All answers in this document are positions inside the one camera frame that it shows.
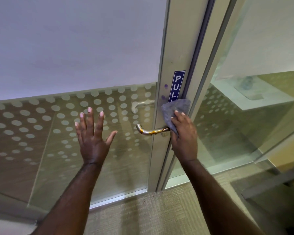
cleaning rag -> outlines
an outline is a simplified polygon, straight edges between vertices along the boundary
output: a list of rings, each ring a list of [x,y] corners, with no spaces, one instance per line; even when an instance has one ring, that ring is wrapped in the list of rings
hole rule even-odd
[[[177,110],[179,112],[184,112],[185,114],[188,113],[189,108],[191,105],[191,101],[187,99],[179,99],[173,102],[165,103],[161,106],[163,119],[166,123],[166,125],[172,130],[174,133],[176,133],[177,136],[179,136],[175,125],[171,121],[171,117],[176,117],[174,114],[174,111]]]

glass door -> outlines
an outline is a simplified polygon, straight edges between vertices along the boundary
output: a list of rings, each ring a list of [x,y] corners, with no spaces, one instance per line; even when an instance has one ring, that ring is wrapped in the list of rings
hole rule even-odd
[[[118,130],[90,209],[156,191],[170,137],[142,135],[136,125],[165,126],[160,107],[168,102],[175,71],[186,71],[180,95],[184,91],[208,0],[119,1],[110,14],[129,9],[122,10],[126,20],[118,19],[123,32],[111,27],[117,16],[100,7],[104,26],[98,22],[87,8],[98,3],[72,1],[63,9],[65,18],[55,8],[50,15],[59,24],[43,19],[38,28],[26,10],[39,6],[39,19],[49,5],[14,2],[9,8],[18,22],[10,16],[5,24],[13,28],[0,31],[0,194],[49,211],[82,165],[74,122],[87,107],[105,112],[103,138]],[[78,19],[80,26],[71,6],[89,14]],[[8,44],[13,48],[7,50]]]
[[[197,157],[212,174],[261,159],[294,133],[294,0],[231,0],[222,19],[189,92]],[[167,164],[162,188],[189,181],[175,157]]]

blue sign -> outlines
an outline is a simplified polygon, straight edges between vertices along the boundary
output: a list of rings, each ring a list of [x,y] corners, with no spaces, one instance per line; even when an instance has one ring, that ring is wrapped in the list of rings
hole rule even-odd
[[[179,92],[180,92],[180,89],[181,89],[184,74],[185,74],[185,71],[176,71],[176,72],[174,72],[173,82],[172,82],[172,87],[171,87],[168,102],[173,102],[173,101],[177,100],[177,97],[179,96]]]

lever handle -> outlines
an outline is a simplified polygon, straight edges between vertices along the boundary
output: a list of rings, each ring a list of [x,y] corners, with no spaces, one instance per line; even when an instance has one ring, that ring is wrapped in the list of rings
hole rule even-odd
[[[140,132],[141,134],[144,134],[144,135],[153,135],[153,134],[157,134],[157,133],[163,133],[163,132],[170,131],[169,127],[159,128],[159,129],[155,129],[155,130],[144,130],[140,124],[137,124],[136,128],[137,128],[138,132]]]

